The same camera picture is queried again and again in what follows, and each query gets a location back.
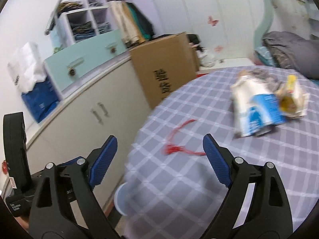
white plastic bag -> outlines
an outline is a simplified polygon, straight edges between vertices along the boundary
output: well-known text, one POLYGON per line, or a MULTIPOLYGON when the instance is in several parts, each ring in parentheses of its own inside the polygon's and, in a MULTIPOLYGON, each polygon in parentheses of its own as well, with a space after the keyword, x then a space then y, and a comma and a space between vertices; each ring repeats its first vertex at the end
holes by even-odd
POLYGON ((37 82, 44 82, 47 77, 38 46, 33 42, 15 51, 8 70, 12 81, 23 93, 32 91, 37 82))
POLYGON ((197 56, 204 67, 211 68, 216 64, 215 55, 209 49, 203 48, 203 52, 197 50, 197 56))
POLYGON ((276 96, 262 80, 242 71, 231 91, 235 128, 241 137, 261 135, 284 123, 276 96))

red object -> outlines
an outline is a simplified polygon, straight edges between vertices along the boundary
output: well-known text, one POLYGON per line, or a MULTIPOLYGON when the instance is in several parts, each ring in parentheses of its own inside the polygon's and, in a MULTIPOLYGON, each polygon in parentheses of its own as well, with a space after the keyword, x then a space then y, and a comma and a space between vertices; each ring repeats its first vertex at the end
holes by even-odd
POLYGON ((203 75, 207 75, 208 73, 199 73, 198 75, 197 75, 197 78, 198 77, 201 77, 201 76, 203 76, 203 75))
POLYGON ((173 137, 175 136, 175 134, 182 129, 184 126, 186 126, 189 123, 192 123, 196 121, 195 119, 191 119, 189 121, 184 122, 181 126, 174 128, 174 130, 172 131, 172 133, 167 137, 167 145, 165 146, 165 153, 167 153, 168 155, 172 154, 172 153, 176 153, 176 152, 184 152, 187 153, 189 155, 195 155, 195 156, 205 156, 206 154, 204 152, 194 152, 191 150, 186 149, 184 146, 177 146, 174 145, 172 143, 173 137))
POLYGON ((7 175, 8 174, 8 166, 7 166, 7 162, 3 161, 2 162, 2 172, 7 175))

blue and white packaging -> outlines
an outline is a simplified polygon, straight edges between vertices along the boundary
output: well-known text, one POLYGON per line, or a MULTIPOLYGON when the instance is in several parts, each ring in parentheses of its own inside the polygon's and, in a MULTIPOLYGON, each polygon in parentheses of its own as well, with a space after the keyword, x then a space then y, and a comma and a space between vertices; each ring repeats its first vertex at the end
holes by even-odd
POLYGON ((262 80, 249 74, 241 75, 231 90, 235 128, 241 137, 261 135, 269 132, 272 125, 284 123, 277 97, 262 80))

tiled floor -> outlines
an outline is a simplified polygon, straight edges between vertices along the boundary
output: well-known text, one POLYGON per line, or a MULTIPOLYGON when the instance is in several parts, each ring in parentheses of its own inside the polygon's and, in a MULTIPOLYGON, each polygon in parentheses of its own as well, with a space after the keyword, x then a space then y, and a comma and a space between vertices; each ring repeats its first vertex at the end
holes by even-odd
POLYGON ((125 228, 125 217, 122 217, 119 223, 117 224, 115 231, 122 236, 124 234, 124 228, 125 228))

white wall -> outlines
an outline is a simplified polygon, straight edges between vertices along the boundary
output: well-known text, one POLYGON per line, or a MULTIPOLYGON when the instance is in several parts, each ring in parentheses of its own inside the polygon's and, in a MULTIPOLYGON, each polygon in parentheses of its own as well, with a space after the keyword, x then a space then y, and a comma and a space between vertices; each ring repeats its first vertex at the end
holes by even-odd
POLYGON ((198 34, 217 59, 252 57, 254 31, 264 15, 263 0, 154 0, 166 33, 198 34), (209 17, 218 20, 216 26, 209 17))
MULTIPOLYGON (((0 163, 4 160, 3 115, 23 111, 26 127, 34 122, 8 75, 7 63, 15 49, 28 41, 39 44, 43 58, 50 55, 52 48, 44 30, 57 1, 8 0, 0 13, 0 163)), ((4 179, 0 172, 0 189, 4 179)))

